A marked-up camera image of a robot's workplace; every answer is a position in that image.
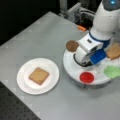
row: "gray tabletop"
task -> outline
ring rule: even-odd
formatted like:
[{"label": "gray tabletop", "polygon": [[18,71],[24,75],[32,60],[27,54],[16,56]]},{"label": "gray tabletop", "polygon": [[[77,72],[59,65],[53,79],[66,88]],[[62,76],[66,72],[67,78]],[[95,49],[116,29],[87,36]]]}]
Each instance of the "gray tabletop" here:
[{"label": "gray tabletop", "polygon": [[[119,120],[119,78],[102,89],[84,90],[64,70],[66,42],[85,34],[75,24],[47,13],[0,47],[1,82],[42,120]],[[26,94],[17,85],[17,72],[25,62],[41,57],[57,64],[59,82],[45,94]]]}]

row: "toast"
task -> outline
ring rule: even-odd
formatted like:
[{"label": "toast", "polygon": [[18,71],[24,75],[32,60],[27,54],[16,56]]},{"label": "toast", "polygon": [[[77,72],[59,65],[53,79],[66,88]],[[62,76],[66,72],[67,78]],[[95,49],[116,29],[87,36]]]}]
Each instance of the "toast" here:
[{"label": "toast", "polygon": [[29,76],[29,79],[35,83],[41,85],[46,78],[49,76],[49,73],[41,68],[36,68]]},{"label": "toast", "polygon": [[119,43],[114,43],[107,51],[106,51],[107,57],[111,60],[114,60],[118,57],[120,57],[120,45]]}]

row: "table surface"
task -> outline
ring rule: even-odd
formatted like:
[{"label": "table surface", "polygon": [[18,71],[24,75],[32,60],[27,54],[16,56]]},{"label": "table surface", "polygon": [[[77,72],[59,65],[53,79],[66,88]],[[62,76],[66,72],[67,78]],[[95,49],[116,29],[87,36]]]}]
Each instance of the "table surface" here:
[{"label": "table surface", "polygon": [[[42,120],[119,120],[120,80],[102,89],[76,86],[63,67],[66,42],[86,33],[51,12],[0,47],[0,80]],[[60,71],[57,85],[42,95],[24,93],[17,85],[20,67],[34,58],[54,61]]]}]

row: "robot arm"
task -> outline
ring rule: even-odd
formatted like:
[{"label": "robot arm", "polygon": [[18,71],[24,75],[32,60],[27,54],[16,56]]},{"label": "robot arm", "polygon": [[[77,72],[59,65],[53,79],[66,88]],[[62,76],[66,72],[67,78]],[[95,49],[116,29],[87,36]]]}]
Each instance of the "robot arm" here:
[{"label": "robot arm", "polygon": [[83,67],[99,63],[106,57],[104,49],[110,44],[119,24],[120,0],[103,0],[96,12],[93,27],[79,40],[75,61]]}]

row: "white plate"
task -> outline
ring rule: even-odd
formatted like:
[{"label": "white plate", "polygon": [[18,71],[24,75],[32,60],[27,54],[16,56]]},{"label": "white plate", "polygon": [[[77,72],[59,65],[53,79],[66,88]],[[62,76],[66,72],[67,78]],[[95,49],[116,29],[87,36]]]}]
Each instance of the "white plate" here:
[{"label": "white plate", "polygon": [[90,85],[104,84],[110,81],[110,78],[108,78],[104,74],[104,69],[108,65],[120,66],[119,59],[111,61],[106,58],[98,65],[88,67],[88,68],[83,68],[74,61],[73,55],[74,55],[73,52],[69,52],[68,50],[66,50],[63,57],[63,64],[66,72],[70,75],[70,77],[72,77],[74,80],[80,83],[82,83],[79,79],[80,74],[82,72],[90,72],[94,75],[94,81],[90,83]]},{"label": "white plate", "polygon": [[[40,67],[49,73],[49,76],[42,85],[29,80],[29,75]],[[59,69],[57,65],[49,59],[36,58],[25,63],[17,74],[17,84],[26,93],[42,94],[51,90],[58,82]]]}]

